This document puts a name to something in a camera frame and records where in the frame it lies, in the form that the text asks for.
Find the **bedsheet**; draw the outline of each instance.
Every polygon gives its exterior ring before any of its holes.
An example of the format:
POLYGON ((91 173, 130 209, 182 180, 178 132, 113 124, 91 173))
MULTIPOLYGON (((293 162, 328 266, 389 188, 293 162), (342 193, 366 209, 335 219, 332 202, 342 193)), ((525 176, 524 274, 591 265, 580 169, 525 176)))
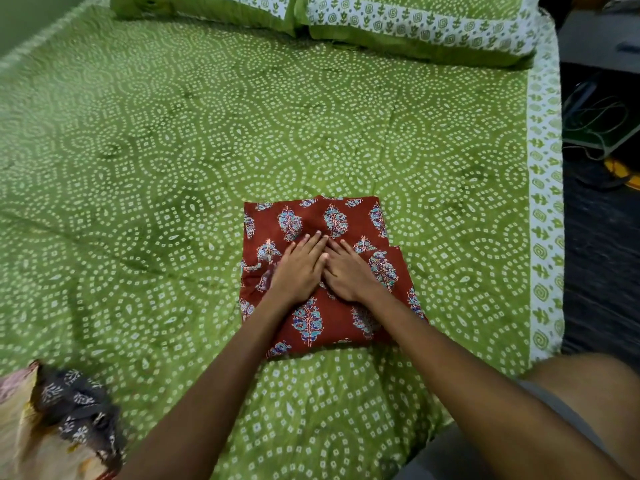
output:
MULTIPOLYGON (((142 438, 240 326, 243 202, 379 195, 430 322, 509 375, 563 333, 556 39, 437 66, 91 2, 0 62, 0 375, 142 438)), ((265 363, 214 476, 382 478, 447 420, 391 346, 265 363)))

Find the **dark floor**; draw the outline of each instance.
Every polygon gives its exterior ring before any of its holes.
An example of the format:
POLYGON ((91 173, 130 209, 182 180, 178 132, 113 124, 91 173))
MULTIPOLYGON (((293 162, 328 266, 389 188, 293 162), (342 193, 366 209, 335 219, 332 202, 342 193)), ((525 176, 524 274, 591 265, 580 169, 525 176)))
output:
POLYGON ((640 192, 600 192, 574 175, 606 175, 564 151, 566 268, 563 351, 612 354, 640 372, 640 192))

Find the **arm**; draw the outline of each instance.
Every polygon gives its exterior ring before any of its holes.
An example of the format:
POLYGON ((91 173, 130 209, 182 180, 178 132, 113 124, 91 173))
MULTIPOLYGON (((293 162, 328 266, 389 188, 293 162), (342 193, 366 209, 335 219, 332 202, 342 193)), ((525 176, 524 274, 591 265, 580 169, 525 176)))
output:
POLYGON ((329 246, 327 284, 373 313, 498 478, 630 479, 546 404, 380 292, 369 266, 347 243, 329 246))
POLYGON ((318 232, 291 243, 260 304, 140 443, 118 480, 209 480, 278 325, 320 281, 326 242, 318 232))

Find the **hand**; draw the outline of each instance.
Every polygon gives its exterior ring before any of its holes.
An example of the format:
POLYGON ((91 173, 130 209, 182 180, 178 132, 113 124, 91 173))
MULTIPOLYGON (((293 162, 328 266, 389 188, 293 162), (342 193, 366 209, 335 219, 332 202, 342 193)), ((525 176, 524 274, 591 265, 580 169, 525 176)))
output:
POLYGON ((317 288, 329 255, 324 247, 329 236, 320 231, 292 242, 276 267, 269 293, 278 294, 289 306, 305 301, 317 288))
POLYGON ((368 293, 382 291, 369 265, 344 239, 340 244, 329 241, 328 254, 324 281, 340 298, 362 302, 368 293))

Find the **person's left arm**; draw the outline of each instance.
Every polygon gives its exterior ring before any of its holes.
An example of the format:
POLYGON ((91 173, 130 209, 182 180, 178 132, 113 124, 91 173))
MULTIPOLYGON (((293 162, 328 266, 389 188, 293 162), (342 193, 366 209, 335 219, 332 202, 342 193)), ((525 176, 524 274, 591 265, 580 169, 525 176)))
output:
POLYGON ((151 430, 118 480, 208 480, 285 314, 320 282, 327 236, 305 236, 284 252, 271 287, 196 383, 151 430))

